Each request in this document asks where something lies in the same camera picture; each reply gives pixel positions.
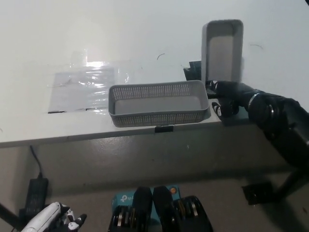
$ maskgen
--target black metal bracket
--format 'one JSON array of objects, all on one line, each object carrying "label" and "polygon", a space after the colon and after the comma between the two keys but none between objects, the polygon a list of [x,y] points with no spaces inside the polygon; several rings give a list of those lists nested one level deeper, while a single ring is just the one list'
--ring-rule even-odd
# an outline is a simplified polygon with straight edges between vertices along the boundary
[{"label": "black metal bracket", "polygon": [[276,190],[270,182],[243,186],[242,190],[249,205],[279,202],[289,195],[295,184],[305,176],[302,170],[291,173]]},{"label": "black metal bracket", "polygon": [[6,207],[4,207],[1,203],[0,203],[0,218],[3,219],[6,223],[10,224],[13,228],[15,228],[18,231],[22,231],[27,224],[17,215],[15,215]]},{"label": "black metal bracket", "polygon": [[154,128],[155,133],[173,132],[174,126],[156,126]]},{"label": "black metal bracket", "polygon": [[185,78],[187,81],[191,80],[201,80],[202,74],[201,74],[201,61],[191,61],[189,62],[190,67],[183,69]]}]

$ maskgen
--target white table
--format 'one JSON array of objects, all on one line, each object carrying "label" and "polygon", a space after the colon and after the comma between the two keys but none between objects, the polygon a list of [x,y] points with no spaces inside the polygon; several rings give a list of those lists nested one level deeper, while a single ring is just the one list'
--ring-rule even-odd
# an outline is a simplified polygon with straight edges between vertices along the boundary
[{"label": "white table", "polygon": [[[185,80],[183,67],[201,57],[202,26],[216,19],[244,24],[244,83],[309,110],[304,0],[13,0],[0,9],[0,146],[153,132],[117,128],[106,111],[47,114],[54,74],[87,49],[89,62],[131,61],[135,83]],[[194,126],[216,122],[212,112]]]}]

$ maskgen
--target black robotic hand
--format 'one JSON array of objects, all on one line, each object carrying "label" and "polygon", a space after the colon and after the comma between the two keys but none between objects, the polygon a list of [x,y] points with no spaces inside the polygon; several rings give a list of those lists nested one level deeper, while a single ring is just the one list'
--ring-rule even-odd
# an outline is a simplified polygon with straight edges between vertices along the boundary
[{"label": "black robotic hand", "polygon": [[299,102],[258,89],[244,83],[209,81],[209,88],[228,105],[213,103],[219,116],[231,116],[242,106],[248,118],[292,166],[309,167],[309,114]]}]

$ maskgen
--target gray plastic basket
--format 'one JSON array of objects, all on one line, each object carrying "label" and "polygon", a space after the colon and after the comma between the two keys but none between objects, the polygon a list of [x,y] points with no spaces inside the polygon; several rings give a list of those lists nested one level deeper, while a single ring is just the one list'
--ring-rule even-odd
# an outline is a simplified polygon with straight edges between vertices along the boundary
[{"label": "gray plastic basket", "polygon": [[117,127],[200,122],[208,107],[205,85],[199,80],[116,85],[109,92],[109,113]]}]

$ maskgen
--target transparent plastic sheet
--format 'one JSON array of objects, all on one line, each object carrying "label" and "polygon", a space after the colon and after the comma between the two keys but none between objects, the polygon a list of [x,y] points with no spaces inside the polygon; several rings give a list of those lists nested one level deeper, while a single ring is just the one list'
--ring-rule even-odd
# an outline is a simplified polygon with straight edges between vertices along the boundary
[{"label": "transparent plastic sheet", "polygon": [[86,66],[70,66],[55,74],[49,114],[76,111],[105,112],[109,88],[132,83],[130,61],[87,62]]}]

